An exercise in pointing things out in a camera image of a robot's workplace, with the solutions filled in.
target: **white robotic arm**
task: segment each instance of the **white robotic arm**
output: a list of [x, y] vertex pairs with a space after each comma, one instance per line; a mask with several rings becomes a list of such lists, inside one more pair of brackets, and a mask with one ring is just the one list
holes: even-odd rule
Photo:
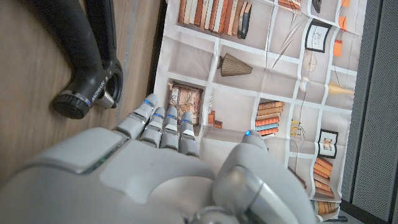
[[149, 95], [113, 131], [83, 131], [0, 188], [4, 223], [315, 223], [298, 180], [248, 131], [215, 177], [192, 117]]

